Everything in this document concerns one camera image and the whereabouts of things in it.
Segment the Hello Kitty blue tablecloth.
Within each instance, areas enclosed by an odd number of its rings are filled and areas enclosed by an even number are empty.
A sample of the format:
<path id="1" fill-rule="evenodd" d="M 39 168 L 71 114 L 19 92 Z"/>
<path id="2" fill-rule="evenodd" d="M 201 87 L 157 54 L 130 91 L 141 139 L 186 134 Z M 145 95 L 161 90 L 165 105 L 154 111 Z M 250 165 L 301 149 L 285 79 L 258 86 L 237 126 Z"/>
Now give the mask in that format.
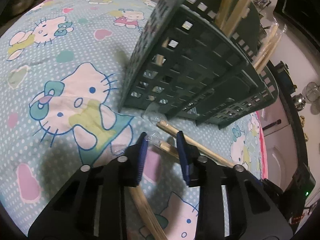
<path id="1" fill-rule="evenodd" d="M 157 115 L 118 111 L 124 59 L 156 0 L 45 0 L 1 37 L 1 204 L 24 236 L 82 165 L 105 165 L 142 132 L 140 187 L 168 239 L 193 239 L 199 189 L 157 144 Z"/>

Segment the bamboo chopstick pair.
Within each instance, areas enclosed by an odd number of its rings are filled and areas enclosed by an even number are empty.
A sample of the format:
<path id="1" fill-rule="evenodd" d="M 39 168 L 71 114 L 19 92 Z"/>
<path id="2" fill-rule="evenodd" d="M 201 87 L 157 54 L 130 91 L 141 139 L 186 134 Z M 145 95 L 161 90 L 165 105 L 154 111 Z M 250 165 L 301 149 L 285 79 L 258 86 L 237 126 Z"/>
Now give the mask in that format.
<path id="1" fill-rule="evenodd" d="M 224 28 L 222 29 L 223 33 L 227 37 L 230 37 L 235 31 L 235 28 L 242 19 L 242 16 L 250 2 L 251 0 L 238 0 L 238 2 L 236 3 L 231 15 L 229 16 Z"/>
<path id="2" fill-rule="evenodd" d="M 168 153 L 169 155 L 175 157 L 176 159 L 179 159 L 177 149 L 174 146 L 170 145 L 169 143 L 164 142 L 164 141 L 160 141 L 159 142 L 159 148 L 162 151 Z"/>
<path id="3" fill-rule="evenodd" d="M 154 239 L 167 239 L 140 186 L 129 187 L 129 192 L 142 221 L 153 235 Z"/>
<path id="4" fill-rule="evenodd" d="M 157 122 L 156 126 L 158 128 L 160 128 L 162 131 L 164 131 L 164 132 L 168 133 L 169 135 L 177 138 L 177 134 L 178 134 L 179 130 L 174 128 L 173 126 L 171 126 L 166 121 L 161 120 L 161 121 Z M 227 167 L 233 167 L 234 166 L 233 162 L 228 161 L 227 159 L 219 156 L 218 154 L 216 154 L 213 151 L 209 150 L 205 146 L 203 146 L 200 143 L 196 142 L 194 139 L 191 139 L 187 135 L 184 135 L 184 138 L 185 138 L 185 140 L 186 140 L 186 142 L 188 144 L 196 146 L 201 153 L 203 153 L 204 155 L 214 159 L 215 161 L 217 161 L 221 165 L 224 165 L 224 166 L 227 166 Z"/>
<path id="5" fill-rule="evenodd" d="M 253 61 L 253 68 L 257 74 L 260 74 L 266 67 L 269 59 L 280 42 L 283 33 L 285 33 L 285 30 L 285 28 L 280 29 L 278 23 L 271 25 L 271 29 L 265 37 L 263 44 L 258 51 L 257 57 Z"/>
<path id="6" fill-rule="evenodd" d="M 226 23 L 232 0 L 221 0 L 219 11 L 216 16 L 215 24 L 222 29 Z"/>

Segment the dark teal enamel pot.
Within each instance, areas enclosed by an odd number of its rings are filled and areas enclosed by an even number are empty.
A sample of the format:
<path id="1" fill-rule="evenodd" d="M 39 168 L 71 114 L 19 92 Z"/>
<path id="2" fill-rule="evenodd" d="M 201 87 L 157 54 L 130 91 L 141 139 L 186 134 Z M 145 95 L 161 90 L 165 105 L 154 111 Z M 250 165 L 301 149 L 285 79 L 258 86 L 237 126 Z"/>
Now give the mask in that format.
<path id="1" fill-rule="evenodd" d="M 275 70 L 277 73 L 277 77 L 283 87 L 289 94 L 292 94 L 296 91 L 297 86 L 293 83 L 291 76 L 289 74 L 289 68 L 286 63 L 280 61 L 276 66 Z"/>

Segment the steel pot on shelf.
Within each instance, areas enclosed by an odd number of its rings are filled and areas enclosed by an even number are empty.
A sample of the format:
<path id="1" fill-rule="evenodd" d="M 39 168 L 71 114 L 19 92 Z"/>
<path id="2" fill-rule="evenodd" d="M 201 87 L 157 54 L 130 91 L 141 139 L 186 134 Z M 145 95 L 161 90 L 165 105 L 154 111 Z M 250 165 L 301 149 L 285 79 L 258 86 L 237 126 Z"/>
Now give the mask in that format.
<path id="1" fill-rule="evenodd" d="M 10 13 L 12 16 L 21 14 L 31 7 L 35 0 L 11 0 Z"/>

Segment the green plastic utensil basket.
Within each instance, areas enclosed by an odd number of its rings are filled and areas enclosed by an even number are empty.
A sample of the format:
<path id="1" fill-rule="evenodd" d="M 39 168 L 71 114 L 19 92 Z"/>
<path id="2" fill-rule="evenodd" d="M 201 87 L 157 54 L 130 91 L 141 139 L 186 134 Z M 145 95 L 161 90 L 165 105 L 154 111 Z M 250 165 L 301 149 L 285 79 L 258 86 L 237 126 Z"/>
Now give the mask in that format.
<path id="1" fill-rule="evenodd" d="M 221 0 L 159 0 L 125 68 L 120 108 L 151 103 L 168 119 L 224 128 L 273 104 L 277 83 L 257 73 L 260 19 L 253 3 L 233 35 L 215 24 Z"/>

